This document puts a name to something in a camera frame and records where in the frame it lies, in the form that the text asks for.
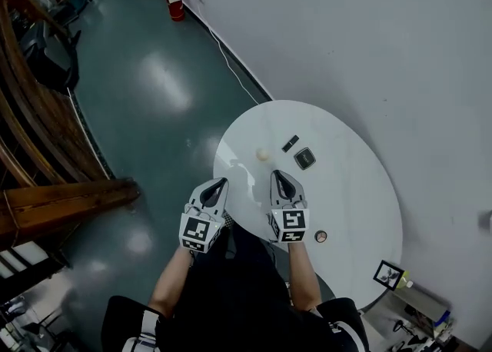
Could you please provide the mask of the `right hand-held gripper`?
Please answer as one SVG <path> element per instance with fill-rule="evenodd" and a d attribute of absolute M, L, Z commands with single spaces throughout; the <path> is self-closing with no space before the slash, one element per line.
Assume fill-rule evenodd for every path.
<path fill-rule="evenodd" d="M 270 199 L 273 209 L 267 213 L 267 239 L 278 244 L 302 242 L 309 228 L 310 211 L 301 183 L 289 173 L 272 171 Z"/>

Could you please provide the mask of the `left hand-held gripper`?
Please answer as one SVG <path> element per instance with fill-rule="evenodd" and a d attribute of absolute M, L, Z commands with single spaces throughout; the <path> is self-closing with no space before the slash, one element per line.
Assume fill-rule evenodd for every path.
<path fill-rule="evenodd" d="M 179 243 L 190 251 L 206 254 L 218 239 L 225 225 L 223 214 L 227 201 L 227 178 L 215 178 L 197 186 L 191 193 L 189 204 L 181 214 Z M 212 208 L 209 214 L 199 208 Z"/>

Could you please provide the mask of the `square black compact case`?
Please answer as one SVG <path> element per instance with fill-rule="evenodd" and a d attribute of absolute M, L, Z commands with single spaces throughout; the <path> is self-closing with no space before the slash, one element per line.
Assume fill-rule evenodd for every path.
<path fill-rule="evenodd" d="M 301 170 L 307 170 L 316 162 L 314 153 L 308 147 L 301 149 L 294 156 L 294 160 Z"/>

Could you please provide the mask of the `person's right forearm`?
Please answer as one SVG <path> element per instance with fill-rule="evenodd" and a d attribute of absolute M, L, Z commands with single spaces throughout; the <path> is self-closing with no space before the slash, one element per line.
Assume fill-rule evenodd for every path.
<path fill-rule="evenodd" d="M 313 310 L 322 303 L 321 290 L 305 245 L 289 243 L 288 256 L 292 303 L 298 310 Z"/>

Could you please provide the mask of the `person's left forearm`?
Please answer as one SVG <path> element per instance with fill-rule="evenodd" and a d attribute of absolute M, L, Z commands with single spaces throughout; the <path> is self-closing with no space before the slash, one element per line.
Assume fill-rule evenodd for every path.
<path fill-rule="evenodd" d="M 185 286 L 191 262 L 191 252 L 186 248 L 178 247 L 155 285 L 148 302 L 150 308 L 166 318 L 172 318 Z"/>

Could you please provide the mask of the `white round table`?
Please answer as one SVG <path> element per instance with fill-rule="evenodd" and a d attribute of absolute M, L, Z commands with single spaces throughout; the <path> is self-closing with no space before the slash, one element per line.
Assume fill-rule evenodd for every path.
<path fill-rule="evenodd" d="M 294 135 L 292 149 L 282 147 Z M 316 162 L 301 170 L 294 156 L 310 148 Z M 258 148 L 269 159 L 259 161 Z M 373 280 L 381 262 L 398 264 L 402 220 L 397 196 L 382 163 L 369 146 L 329 112 L 299 101 L 269 101 L 239 116 L 222 136 L 214 176 L 229 182 L 225 209 L 245 230 L 267 240 L 274 170 L 298 180 L 307 196 L 310 224 L 304 237 L 317 275 L 336 297 L 363 309 L 384 287 Z M 314 239 L 318 230 L 327 240 Z"/>

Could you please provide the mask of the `person's black trousers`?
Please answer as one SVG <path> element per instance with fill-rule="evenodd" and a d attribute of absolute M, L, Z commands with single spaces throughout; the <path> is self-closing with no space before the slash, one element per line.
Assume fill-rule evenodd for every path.
<path fill-rule="evenodd" d="M 212 249 L 194 259 L 188 280 L 290 302 L 285 282 L 262 240 L 236 223 L 223 228 Z"/>

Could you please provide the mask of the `person's black shirt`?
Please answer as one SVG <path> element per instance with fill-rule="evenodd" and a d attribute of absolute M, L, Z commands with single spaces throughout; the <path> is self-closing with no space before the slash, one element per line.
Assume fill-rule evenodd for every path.
<path fill-rule="evenodd" d="M 327 301 L 309 311 L 289 302 L 223 294 L 185 296 L 172 318 L 114 296 L 101 329 L 103 352 L 370 352 L 353 301 Z"/>

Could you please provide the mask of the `black framed picture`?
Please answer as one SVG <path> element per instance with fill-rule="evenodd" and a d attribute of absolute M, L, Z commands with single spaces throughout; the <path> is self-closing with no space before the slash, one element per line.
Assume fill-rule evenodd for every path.
<path fill-rule="evenodd" d="M 398 266 L 381 260 L 374 276 L 373 280 L 384 286 L 390 291 L 394 291 L 398 284 L 400 283 L 401 278 L 404 275 L 404 270 L 399 268 Z"/>

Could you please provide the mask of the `wooden staircase railing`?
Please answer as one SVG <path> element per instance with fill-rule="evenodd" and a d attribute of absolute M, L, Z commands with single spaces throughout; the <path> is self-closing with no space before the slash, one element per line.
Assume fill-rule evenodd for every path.
<path fill-rule="evenodd" d="M 10 298 L 67 266 L 62 245 L 86 218 L 139 196 L 110 178 L 69 96 L 41 85 L 20 47 L 46 22 L 74 41 L 36 0 L 0 0 L 0 297 Z"/>

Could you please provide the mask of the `grey wooden cabinet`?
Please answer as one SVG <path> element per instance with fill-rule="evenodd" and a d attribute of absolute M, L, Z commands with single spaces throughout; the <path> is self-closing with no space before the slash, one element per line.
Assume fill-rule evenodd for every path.
<path fill-rule="evenodd" d="M 414 284 L 391 292 L 402 306 L 404 318 L 436 340 L 446 338 L 454 325 L 447 303 L 424 288 Z"/>

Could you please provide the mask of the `black office chair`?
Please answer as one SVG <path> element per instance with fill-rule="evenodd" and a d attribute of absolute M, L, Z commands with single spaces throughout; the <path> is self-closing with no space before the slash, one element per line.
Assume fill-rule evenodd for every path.
<path fill-rule="evenodd" d="M 36 22 L 19 44 L 35 79 L 69 96 L 79 80 L 77 41 L 56 35 L 46 22 Z"/>

